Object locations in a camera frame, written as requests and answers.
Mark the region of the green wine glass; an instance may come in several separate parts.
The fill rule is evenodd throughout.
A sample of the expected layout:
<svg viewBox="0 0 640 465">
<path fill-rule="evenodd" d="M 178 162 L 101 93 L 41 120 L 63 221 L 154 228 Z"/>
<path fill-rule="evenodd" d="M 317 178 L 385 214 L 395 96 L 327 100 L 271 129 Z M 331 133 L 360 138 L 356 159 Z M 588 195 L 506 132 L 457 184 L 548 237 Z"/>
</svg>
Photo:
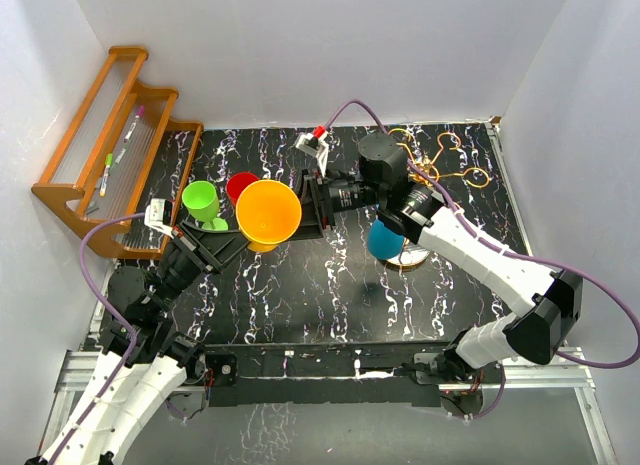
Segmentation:
<svg viewBox="0 0 640 465">
<path fill-rule="evenodd" d="M 218 216 L 220 205 L 215 186 L 208 181 L 193 181 L 182 193 L 182 203 L 190 216 L 208 231 L 226 231 L 227 222 Z"/>
</svg>

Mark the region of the yellow wine glass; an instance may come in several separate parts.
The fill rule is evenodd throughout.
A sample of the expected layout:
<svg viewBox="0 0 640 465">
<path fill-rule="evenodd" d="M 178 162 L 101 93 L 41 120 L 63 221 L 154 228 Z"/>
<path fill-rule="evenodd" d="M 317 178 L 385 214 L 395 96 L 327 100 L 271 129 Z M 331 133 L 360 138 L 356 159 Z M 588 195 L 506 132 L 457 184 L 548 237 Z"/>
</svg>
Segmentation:
<svg viewBox="0 0 640 465">
<path fill-rule="evenodd" d="M 258 180 L 240 194 L 236 206 L 239 230 L 249 241 L 248 249 L 265 253 L 289 240 L 302 219 L 296 193 L 286 184 Z"/>
</svg>

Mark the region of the red wine glass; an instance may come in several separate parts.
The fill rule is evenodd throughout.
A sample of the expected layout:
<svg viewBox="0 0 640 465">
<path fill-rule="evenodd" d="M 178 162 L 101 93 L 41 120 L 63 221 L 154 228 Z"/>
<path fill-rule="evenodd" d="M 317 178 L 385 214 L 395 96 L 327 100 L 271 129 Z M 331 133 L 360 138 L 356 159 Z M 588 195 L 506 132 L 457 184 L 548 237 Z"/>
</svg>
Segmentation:
<svg viewBox="0 0 640 465">
<path fill-rule="evenodd" d="M 226 194 L 233 207 L 243 191 L 260 178 L 251 172 L 239 172 L 231 176 L 226 184 Z"/>
</svg>

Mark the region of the blue wine glass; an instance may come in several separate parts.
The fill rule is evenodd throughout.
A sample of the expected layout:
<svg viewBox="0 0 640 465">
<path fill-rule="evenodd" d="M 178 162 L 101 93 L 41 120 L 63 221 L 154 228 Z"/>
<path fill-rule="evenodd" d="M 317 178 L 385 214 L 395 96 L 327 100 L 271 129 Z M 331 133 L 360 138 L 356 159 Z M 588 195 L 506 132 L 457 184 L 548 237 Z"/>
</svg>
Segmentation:
<svg viewBox="0 0 640 465">
<path fill-rule="evenodd" d="M 379 260 L 388 260 L 399 255 L 405 238 L 389 230 L 382 221 L 376 219 L 370 228 L 367 248 Z"/>
</svg>

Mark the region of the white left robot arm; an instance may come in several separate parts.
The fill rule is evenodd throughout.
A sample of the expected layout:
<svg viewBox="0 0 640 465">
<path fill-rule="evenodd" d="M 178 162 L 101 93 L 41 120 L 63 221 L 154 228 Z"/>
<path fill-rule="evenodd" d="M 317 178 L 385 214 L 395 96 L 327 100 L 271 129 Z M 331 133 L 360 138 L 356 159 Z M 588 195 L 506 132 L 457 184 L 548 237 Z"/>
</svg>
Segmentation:
<svg viewBox="0 0 640 465">
<path fill-rule="evenodd" d="M 181 222 L 157 268 L 121 266 L 97 299 L 112 322 L 76 408 L 33 464 L 120 464 L 169 395 L 206 372 L 203 347 L 173 332 L 168 310 L 198 278 L 224 270 L 248 245 L 238 230 Z"/>
</svg>

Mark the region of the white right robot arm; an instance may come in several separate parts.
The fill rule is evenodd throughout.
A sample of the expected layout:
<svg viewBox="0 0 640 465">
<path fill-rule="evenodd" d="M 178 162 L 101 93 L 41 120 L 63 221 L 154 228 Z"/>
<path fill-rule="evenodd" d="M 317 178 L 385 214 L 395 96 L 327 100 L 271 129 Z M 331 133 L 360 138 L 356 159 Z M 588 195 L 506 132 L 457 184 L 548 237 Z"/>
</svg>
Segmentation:
<svg viewBox="0 0 640 465">
<path fill-rule="evenodd" d="M 296 185 L 303 218 L 294 239 L 318 238 L 334 226 L 336 214 L 375 206 L 389 231 L 449 260 L 495 292 L 511 311 L 459 333 L 435 357 L 409 365 L 409 374 L 466 382 L 482 367 L 508 358 L 549 364 L 579 317 L 582 278 L 529 257 L 517 260 L 508 246 L 463 226 L 461 208 L 410 178 L 408 153 L 389 135 L 372 133 L 360 140 L 355 174 L 328 170 L 326 135 L 318 129 L 299 134 L 294 142 L 318 164 L 314 172 L 302 171 Z"/>
</svg>

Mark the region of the wooden stepped shelf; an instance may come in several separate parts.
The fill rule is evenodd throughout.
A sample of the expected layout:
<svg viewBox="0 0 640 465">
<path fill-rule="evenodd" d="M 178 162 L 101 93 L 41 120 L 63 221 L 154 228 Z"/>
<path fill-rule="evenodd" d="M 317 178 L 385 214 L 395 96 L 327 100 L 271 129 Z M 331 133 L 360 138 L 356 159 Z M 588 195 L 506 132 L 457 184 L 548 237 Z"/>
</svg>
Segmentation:
<svg viewBox="0 0 640 465">
<path fill-rule="evenodd" d="M 152 198 L 173 202 L 177 220 L 204 126 L 173 118 L 179 93 L 172 87 L 143 83 L 139 74 L 148 58 L 141 46 L 113 46 L 89 87 L 32 193 L 71 231 L 83 238 L 97 225 L 107 226 L 90 239 L 99 256 L 154 260 L 167 236 L 146 228 L 132 214 Z M 131 139 L 124 144 L 139 106 L 145 107 Z M 99 196 L 107 154 L 113 154 L 106 195 Z M 87 216 L 93 206 L 99 209 Z"/>
</svg>

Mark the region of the green capped marker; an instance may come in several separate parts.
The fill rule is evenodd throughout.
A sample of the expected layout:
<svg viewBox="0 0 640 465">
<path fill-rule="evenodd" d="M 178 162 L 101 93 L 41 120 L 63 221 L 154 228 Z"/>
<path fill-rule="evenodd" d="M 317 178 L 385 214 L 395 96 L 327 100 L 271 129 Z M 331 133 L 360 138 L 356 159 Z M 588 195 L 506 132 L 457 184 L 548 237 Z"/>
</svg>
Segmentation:
<svg viewBox="0 0 640 465">
<path fill-rule="evenodd" d="M 100 197 L 104 197 L 106 195 L 106 189 L 107 189 L 107 181 L 110 175 L 110 171 L 111 171 L 111 166 L 112 166 L 112 160 L 113 160 L 113 154 L 109 153 L 106 156 L 105 159 L 105 165 L 104 165 L 104 170 L 103 170 L 103 174 L 102 177 L 100 179 L 100 187 L 99 187 L 99 196 Z"/>
</svg>

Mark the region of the purple capped marker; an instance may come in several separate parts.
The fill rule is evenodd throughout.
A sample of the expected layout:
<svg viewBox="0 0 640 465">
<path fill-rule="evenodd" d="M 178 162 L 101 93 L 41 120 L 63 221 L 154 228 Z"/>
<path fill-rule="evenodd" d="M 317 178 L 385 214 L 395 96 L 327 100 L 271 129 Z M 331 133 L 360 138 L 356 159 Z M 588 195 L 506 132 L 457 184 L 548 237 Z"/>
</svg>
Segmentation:
<svg viewBox="0 0 640 465">
<path fill-rule="evenodd" d="M 143 117 L 144 113 L 145 113 L 145 107 L 144 106 L 139 106 L 137 111 L 136 111 L 136 113 L 135 113 L 135 116 L 133 118 L 133 121 L 132 121 L 129 129 L 126 132 L 126 134 L 125 134 L 125 136 L 123 138 L 123 143 L 124 144 L 126 144 L 131 139 L 131 137 L 132 137 L 132 135 L 133 135 L 133 133 L 134 133 L 136 127 L 137 127 L 137 124 L 139 123 L 140 119 Z"/>
</svg>

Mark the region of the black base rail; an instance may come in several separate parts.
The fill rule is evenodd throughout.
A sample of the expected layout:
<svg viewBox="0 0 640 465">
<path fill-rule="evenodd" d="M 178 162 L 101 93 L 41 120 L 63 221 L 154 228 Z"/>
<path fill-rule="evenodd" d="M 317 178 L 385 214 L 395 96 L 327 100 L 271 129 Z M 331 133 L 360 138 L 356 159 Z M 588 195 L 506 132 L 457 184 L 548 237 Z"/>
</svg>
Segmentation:
<svg viewBox="0 0 640 465">
<path fill-rule="evenodd" d="M 456 392 L 480 407 L 499 385 L 495 364 L 478 371 L 442 369 L 438 341 L 313 344 L 216 344 L 178 392 L 199 393 L 209 407 L 255 404 L 405 403 L 437 407 Z"/>
</svg>

